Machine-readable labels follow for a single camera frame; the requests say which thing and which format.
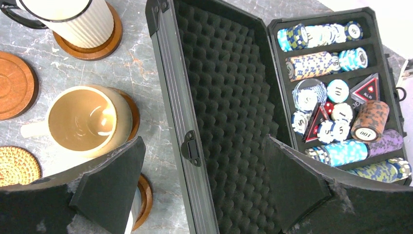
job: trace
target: mug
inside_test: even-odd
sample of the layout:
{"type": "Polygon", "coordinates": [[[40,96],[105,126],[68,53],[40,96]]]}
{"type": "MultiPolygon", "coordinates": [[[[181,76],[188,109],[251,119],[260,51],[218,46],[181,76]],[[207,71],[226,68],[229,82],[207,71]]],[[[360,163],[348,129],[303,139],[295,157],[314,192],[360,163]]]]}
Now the mug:
{"type": "Polygon", "coordinates": [[[113,15],[105,0],[0,0],[1,11],[33,29],[50,28],[80,48],[105,43],[114,29],[113,15]],[[26,19],[12,9],[22,9],[38,20],[26,19]]]}
{"type": "Polygon", "coordinates": [[[132,131],[132,112],[115,90],[82,85],[60,93],[45,121],[23,125],[24,138],[49,135],[68,154],[97,157],[124,144],[132,131]]]}

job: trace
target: triangular card guard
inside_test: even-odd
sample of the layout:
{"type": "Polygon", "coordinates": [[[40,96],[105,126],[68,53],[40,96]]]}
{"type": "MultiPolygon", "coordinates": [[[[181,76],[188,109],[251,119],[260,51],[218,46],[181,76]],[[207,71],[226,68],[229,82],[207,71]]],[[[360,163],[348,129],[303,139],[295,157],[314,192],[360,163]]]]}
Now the triangular card guard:
{"type": "Polygon", "coordinates": [[[305,129],[302,141],[307,143],[318,139],[317,129],[319,125],[325,120],[330,120],[330,117],[328,116],[328,113],[325,110],[324,106],[321,105],[321,103],[317,103],[310,117],[310,120],[308,121],[308,126],[305,129]]]}

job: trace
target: poker chip case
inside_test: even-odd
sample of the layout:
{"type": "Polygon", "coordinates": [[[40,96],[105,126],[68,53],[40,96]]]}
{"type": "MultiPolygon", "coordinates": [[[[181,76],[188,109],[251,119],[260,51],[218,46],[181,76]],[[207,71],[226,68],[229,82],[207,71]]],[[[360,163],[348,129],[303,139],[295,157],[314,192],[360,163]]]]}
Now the poker chip case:
{"type": "MultiPolygon", "coordinates": [[[[191,233],[281,232],[270,189],[280,178],[266,169],[263,142],[271,135],[301,153],[321,145],[303,143],[291,128],[296,82],[288,78],[288,57],[362,46],[369,56],[367,68],[319,80],[342,79],[353,87],[379,73],[380,99],[390,106],[386,129],[405,134],[393,75],[370,8],[275,19],[265,26],[260,18],[220,0],[148,0],[146,17],[191,233]],[[290,52],[276,43],[278,30],[298,23],[350,20],[361,24],[363,39],[290,52]]],[[[403,147],[333,170],[405,155],[403,147]]],[[[409,177],[396,183],[410,182],[409,177]]]]}

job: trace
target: egg crate foam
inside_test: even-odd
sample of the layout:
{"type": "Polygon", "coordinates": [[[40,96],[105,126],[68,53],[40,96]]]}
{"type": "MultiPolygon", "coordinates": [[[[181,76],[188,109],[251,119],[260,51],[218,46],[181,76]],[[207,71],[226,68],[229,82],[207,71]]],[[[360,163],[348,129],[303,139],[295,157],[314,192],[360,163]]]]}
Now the egg crate foam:
{"type": "Polygon", "coordinates": [[[256,30],[180,0],[175,12],[220,232],[276,233],[262,142],[277,108],[256,30]]]}

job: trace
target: marble countertop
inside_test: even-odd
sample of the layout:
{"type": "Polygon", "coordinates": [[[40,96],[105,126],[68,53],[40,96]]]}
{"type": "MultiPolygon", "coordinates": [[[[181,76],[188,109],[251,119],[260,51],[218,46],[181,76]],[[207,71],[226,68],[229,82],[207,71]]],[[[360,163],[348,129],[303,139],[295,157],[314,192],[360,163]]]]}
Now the marble countertop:
{"type": "MultiPolygon", "coordinates": [[[[330,12],[316,0],[226,0],[262,18],[297,17],[330,12]]],[[[62,158],[47,136],[24,139],[20,126],[42,121],[54,98],[65,89],[82,84],[116,87],[131,95],[141,114],[138,134],[147,147],[142,169],[152,182],[154,203],[147,221],[134,233],[188,233],[188,223],[170,142],[169,127],[159,84],[153,47],[145,17],[146,0],[108,0],[119,13],[124,27],[119,48],[98,61],[82,61],[64,52],[50,30],[32,30],[0,14],[0,51],[24,59],[37,74],[40,91],[25,114],[0,121],[0,146],[22,147],[35,155],[43,176],[67,170],[85,161],[62,158]]],[[[398,77],[404,59],[391,53],[398,77]]]]}

